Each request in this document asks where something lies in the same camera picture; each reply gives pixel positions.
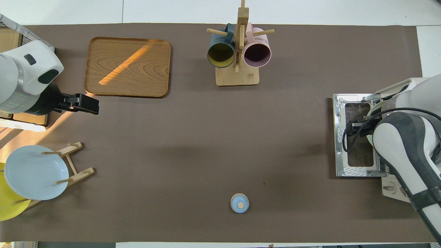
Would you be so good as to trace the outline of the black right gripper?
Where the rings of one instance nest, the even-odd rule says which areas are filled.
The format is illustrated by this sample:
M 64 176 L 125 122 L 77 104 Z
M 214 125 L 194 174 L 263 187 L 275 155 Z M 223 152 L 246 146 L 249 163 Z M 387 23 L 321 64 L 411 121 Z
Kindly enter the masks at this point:
M 359 117 L 354 120 L 351 120 L 351 126 L 361 126 L 361 127 L 352 127 L 351 136 L 355 136 L 357 134 L 359 137 L 373 135 L 373 132 L 380 121 L 381 121 L 381 116 L 370 117 L 367 120 L 364 117 Z

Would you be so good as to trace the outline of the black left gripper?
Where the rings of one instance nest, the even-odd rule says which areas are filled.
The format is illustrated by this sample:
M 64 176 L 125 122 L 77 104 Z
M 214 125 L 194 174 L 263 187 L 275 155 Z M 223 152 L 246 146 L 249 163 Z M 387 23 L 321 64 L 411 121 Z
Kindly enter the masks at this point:
M 66 99 L 77 98 L 76 109 L 72 107 L 72 102 L 65 102 Z M 38 100 L 31 106 L 26 113 L 32 115 L 46 115 L 51 111 L 61 113 L 62 111 L 78 112 L 83 111 L 94 115 L 99 114 L 99 101 L 85 94 L 64 94 L 56 84 L 49 84 L 40 94 Z

